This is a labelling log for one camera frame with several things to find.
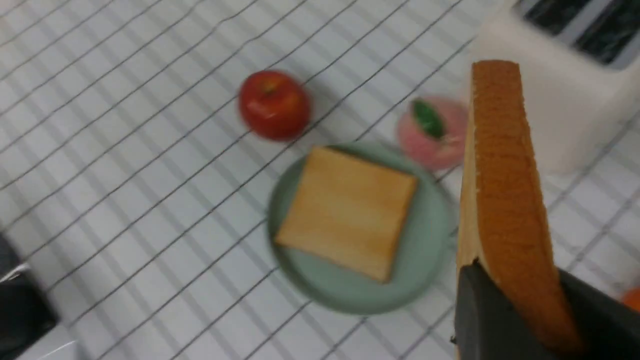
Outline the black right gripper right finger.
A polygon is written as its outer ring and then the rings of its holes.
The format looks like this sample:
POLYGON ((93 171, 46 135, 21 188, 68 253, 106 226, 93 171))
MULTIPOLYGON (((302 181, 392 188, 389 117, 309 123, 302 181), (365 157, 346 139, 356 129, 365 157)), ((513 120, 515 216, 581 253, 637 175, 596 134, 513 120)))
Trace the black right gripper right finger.
POLYGON ((561 269, 563 292, 585 343, 572 360, 638 360, 640 315, 585 281, 561 269))

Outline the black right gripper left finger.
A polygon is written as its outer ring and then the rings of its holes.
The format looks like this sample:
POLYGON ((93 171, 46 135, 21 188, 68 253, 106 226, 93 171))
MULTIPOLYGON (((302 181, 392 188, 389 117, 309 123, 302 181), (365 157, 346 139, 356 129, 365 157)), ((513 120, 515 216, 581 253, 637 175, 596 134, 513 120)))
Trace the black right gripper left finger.
POLYGON ((478 263, 458 275, 454 338, 460 360, 554 360, 478 263))

